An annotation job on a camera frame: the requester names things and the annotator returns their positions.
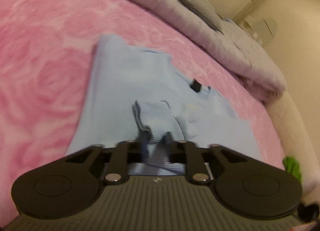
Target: circular pad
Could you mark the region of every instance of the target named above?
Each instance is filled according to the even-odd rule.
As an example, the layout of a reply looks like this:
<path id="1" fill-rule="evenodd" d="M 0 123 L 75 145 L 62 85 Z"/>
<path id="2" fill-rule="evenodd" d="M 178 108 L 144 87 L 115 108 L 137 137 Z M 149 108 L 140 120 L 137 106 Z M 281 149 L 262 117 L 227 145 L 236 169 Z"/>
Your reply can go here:
<path id="1" fill-rule="evenodd" d="M 215 192 L 227 208 L 255 219 L 289 215 L 302 196 L 294 176 L 255 160 L 228 165 L 216 180 Z"/>
<path id="2" fill-rule="evenodd" d="M 267 175 L 254 175 L 243 181 L 244 189 L 257 196 L 271 196 L 280 189 L 279 182 Z"/>
<path id="3" fill-rule="evenodd" d="M 61 175 L 44 176 L 35 183 L 35 190 L 43 196 L 59 196 L 66 193 L 72 182 Z"/>
<path id="4" fill-rule="evenodd" d="M 20 213 L 56 219 L 88 208 L 101 187 L 83 164 L 53 162 L 20 176 L 11 195 Z"/>

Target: metal rivet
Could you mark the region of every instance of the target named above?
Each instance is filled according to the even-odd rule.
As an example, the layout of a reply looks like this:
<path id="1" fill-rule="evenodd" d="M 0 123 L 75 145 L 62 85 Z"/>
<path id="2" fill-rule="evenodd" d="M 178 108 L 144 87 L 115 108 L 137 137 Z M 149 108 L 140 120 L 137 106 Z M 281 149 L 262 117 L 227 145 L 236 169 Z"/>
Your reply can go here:
<path id="1" fill-rule="evenodd" d="M 192 178 L 196 181 L 207 181 L 209 179 L 209 176 L 205 173 L 196 173 L 192 176 Z"/>
<path id="2" fill-rule="evenodd" d="M 119 181 L 121 180 L 121 175 L 117 173 L 110 173 L 106 176 L 106 180 L 108 181 Z"/>

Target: light blue towel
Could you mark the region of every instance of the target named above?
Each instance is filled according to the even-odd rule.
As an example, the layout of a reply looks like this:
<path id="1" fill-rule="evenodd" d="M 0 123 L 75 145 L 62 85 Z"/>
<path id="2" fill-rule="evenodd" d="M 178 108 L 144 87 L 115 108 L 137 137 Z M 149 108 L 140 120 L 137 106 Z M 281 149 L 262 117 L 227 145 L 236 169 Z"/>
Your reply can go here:
<path id="1" fill-rule="evenodd" d="M 184 110 L 176 120 L 185 139 L 199 147 L 219 144 L 261 160 L 260 149 L 248 121 L 208 114 L 205 110 Z"/>
<path id="2" fill-rule="evenodd" d="M 206 113 L 208 117 L 233 118 L 237 122 L 237 114 L 226 99 L 206 86 L 199 93 L 193 91 L 189 86 L 192 80 L 179 72 L 170 59 L 160 51 L 126 45 L 119 36 L 102 35 L 83 112 L 67 154 L 92 144 L 114 147 L 118 142 L 135 139 L 139 133 L 134 112 L 136 100 L 151 103 L 165 100 L 173 117 L 182 122 L 189 120 L 188 110 Z M 252 134 L 248 124 L 243 129 L 244 136 L 245 133 Z M 237 143 L 232 145 L 232 149 L 238 150 Z M 256 142 L 249 140 L 246 145 L 250 152 L 247 155 L 260 157 Z M 147 174 L 151 166 L 139 167 L 144 170 L 141 174 Z"/>
<path id="3" fill-rule="evenodd" d="M 151 167 L 148 172 L 151 171 L 153 175 L 157 175 L 165 169 L 169 170 L 170 173 L 183 174 L 184 165 L 171 164 L 167 147 L 164 143 L 161 143 L 167 132 L 171 133 L 174 141 L 185 139 L 178 121 L 170 111 L 169 104 L 166 101 L 145 102 L 136 100 L 134 108 L 139 128 L 142 131 L 148 131 L 151 136 L 150 143 L 144 147 L 147 151 L 143 152 L 148 154 L 148 158 L 145 159 L 145 163 Z M 138 165 L 131 167 L 131 173 L 139 174 L 140 172 L 145 172 L 145 166 L 143 166 L 144 170 L 141 170 L 141 167 Z"/>

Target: pink blanket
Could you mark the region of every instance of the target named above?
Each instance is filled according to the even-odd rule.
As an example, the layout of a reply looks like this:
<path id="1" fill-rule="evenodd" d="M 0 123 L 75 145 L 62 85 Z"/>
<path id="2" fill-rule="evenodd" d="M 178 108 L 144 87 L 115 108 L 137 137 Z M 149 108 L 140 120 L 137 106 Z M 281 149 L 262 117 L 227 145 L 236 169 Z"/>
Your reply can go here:
<path id="1" fill-rule="evenodd" d="M 264 161 L 281 167 L 284 153 L 263 105 L 151 13 L 127 0 L 0 0 L 0 226 L 18 214 L 14 180 L 64 155 L 102 33 L 170 53 L 183 73 L 217 89 L 251 122 Z"/>

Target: white wall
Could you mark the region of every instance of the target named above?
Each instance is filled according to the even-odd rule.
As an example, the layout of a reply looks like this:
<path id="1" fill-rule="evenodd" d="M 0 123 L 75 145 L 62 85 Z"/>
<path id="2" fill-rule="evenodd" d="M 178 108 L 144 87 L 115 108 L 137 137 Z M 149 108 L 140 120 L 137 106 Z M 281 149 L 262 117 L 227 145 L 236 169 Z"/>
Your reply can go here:
<path id="1" fill-rule="evenodd" d="M 287 79 L 320 161 L 320 0 L 265 0 L 252 16 L 279 25 L 265 49 Z"/>

